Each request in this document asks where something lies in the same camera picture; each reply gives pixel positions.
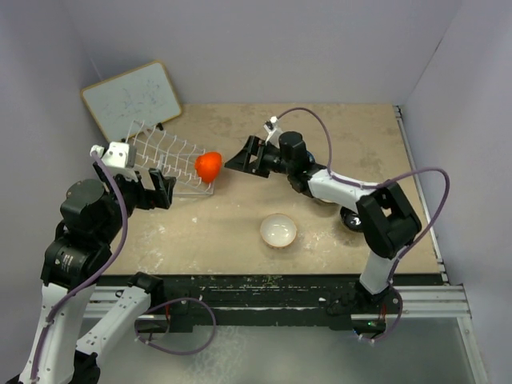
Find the black glossy bowl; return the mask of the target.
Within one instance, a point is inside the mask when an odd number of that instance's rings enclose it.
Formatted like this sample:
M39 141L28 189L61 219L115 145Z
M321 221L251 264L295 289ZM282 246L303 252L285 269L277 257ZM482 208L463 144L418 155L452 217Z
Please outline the black glossy bowl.
M339 211L342 224L350 231L355 233L362 232L362 222L358 214L342 206Z

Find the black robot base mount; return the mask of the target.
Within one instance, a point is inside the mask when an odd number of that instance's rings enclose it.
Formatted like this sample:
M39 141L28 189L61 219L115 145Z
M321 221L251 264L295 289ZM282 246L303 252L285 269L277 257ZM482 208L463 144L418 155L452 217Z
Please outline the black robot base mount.
M168 274L164 298L177 299L138 324L189 333L196 326L296 326L381 331L389 315L402 311L398 293L372 298L354 274Z

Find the white ceramic bowl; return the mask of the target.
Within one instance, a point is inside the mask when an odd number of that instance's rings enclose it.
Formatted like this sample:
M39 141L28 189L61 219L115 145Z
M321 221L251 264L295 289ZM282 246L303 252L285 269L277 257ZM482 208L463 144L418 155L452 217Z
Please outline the white ceramic bowl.
M283 249L290 246L297 237L295 222L285 214L271 214L260 225L260 235L271 248Z

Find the orange plastic bowl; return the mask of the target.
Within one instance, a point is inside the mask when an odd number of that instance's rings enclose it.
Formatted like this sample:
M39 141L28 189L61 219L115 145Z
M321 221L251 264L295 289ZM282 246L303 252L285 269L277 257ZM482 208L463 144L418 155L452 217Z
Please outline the orange plastic bowl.
M204 153L196 159L194 168L204 183L211 183L222 168L222 156L215 151Z

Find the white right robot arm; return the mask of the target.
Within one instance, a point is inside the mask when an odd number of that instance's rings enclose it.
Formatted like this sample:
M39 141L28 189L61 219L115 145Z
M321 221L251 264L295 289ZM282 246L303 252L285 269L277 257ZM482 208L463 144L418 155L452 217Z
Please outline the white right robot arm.
M275 145L248 137L244 147L228 160L231 170L267 178L270 173L284 174L293 190L309 198L327 200L360 221L370 249L356 293L357 307L373 313L384 303L390 287L391 272L398 256L416 239L422 224L402 188L396 182L385 186L341 177L314 162L300 133L281 134Z

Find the beige brown ceramic bowl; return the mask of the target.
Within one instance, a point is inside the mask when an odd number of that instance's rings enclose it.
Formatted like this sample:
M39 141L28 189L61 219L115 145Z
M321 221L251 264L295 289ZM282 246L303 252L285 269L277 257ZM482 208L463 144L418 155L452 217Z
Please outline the beige brown ceramic bowl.
M331 200L327 200L327 199L323 199L323 198L315 198L315 201L321 205L328 205L328 206L337 205L336 202L332 202Z

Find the blue patterned ceramic bowl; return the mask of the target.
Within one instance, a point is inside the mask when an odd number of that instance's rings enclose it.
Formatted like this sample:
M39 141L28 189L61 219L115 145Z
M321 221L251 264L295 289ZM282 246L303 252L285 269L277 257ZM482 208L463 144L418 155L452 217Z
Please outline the blue patterned ceramic bowl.
M312 153L311 153L311 152L309 152L309 151L307 151L307 152L306 152L306 154L307 154L307 158L308 158L308 163L309 163L310 165L315 164L315 163L316 163L316 161L315 161L315 157L312 155Z

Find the white wire dish rack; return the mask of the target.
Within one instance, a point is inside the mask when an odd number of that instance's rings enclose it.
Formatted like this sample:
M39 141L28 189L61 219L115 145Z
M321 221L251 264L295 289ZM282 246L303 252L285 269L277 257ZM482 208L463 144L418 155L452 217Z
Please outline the white wire dish rack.
M206 197L214 193L214 184L204 182L195 169L196 160L206 150L190 141L167 132L159 123L148 126L144 121L130 124L126 142L137 148L134 168L147 177L151 168L163 176L176 178L174 196L180 198Z

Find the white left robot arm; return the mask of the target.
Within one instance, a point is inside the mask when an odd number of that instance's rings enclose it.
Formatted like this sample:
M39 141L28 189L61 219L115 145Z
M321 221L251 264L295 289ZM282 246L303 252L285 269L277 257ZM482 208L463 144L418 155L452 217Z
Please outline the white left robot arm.
M105 358L144 312L155 314L165 302L160 278L136 273L117 304L86 334L82 319L95 290L100 269L112 255L117 234L135 209L168 209L174 177L149 171L153 189L141 176L127 181L114 176L117 190L104 187L107 178L86 179L70 187L61 205L62 220L46 249L42 267L42 309L36 337L23 371L12 383L96 383Z

